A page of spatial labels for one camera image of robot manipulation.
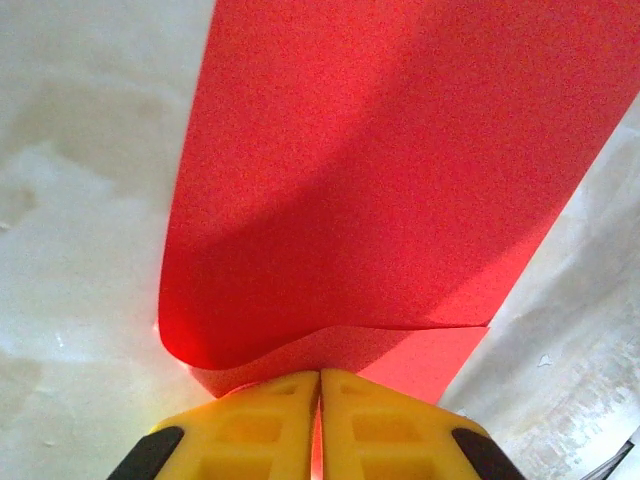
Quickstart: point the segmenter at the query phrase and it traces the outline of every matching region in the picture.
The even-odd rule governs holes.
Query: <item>stain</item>
[[[24,409],[42,380],[42,370],[40,362],[0,350],[0,430],[7,428]]]
[[[553,365],[553,362],[551,361],[551,358],[549,357],[549,355],[544,354],[542,357],[540,357],[540,361],[538,362],[538,368],[546,367],[549,365]]]
[[[0,233],[15,227],[36,206],[36,196],[32,189],[25,185],[2,182],[0,178]]]
[[[151,91],[56,79],[14,118],[0,143],[8,155],[48,143],[114,182],[126,195],[169,206],[189,104]]]

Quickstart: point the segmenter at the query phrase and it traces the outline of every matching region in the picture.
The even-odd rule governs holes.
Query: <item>white surface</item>
[[[640,475],[640,447],[635,446],[607,480],[638,480],[638,475]]]
[[[211,6],[0,1],[1,479],[104,478],[208,398],[151,327]],[[639,130],[637,105],[443,401],[531,478],[637,426]]]

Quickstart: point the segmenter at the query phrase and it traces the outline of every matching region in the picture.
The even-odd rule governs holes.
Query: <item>red sheet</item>
[[[236,368],[192,368],[215,397],[298,370],[339,367],[435,403],[486,333],[486,327],[401,331],[329,327]]]
[[[249,381],[309,365],[297,340],[326,327],[486,326],[640,88],[638,25],[636,0],[219,0],[167,349],[241,371],[300,347]],[[372,341],[341,335],[356,358]],[[369,363],[402,344],[381,335]],[[450,345],[418,344],[444,388]]]

